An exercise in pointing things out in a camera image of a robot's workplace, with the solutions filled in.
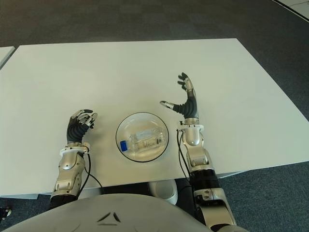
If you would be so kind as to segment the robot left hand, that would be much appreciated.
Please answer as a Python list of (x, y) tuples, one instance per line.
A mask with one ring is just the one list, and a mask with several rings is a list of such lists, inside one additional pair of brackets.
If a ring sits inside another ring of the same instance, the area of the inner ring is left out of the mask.
[(84, 135), (94, 127), (98, 114), (93, 110), (82, 109), (74, 113), (69, 120), (67, 127), (67, 144), (82, 143)]

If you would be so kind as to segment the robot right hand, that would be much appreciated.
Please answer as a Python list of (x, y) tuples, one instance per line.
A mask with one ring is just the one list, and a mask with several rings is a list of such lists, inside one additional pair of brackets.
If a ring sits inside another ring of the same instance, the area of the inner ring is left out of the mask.
[(184, 72), (178, 75), (179, 81), (177, 82), (181, 85), (182, 89), (187, 94), (187, 100), (183, 104), (174, 104), (167, 101), (160, 101), (160, 104), (172, 111), (183, 115), (185, 119), (196, 118), (198, 119), (198, 109), (197, 109), (197, 98), (194, 86)]

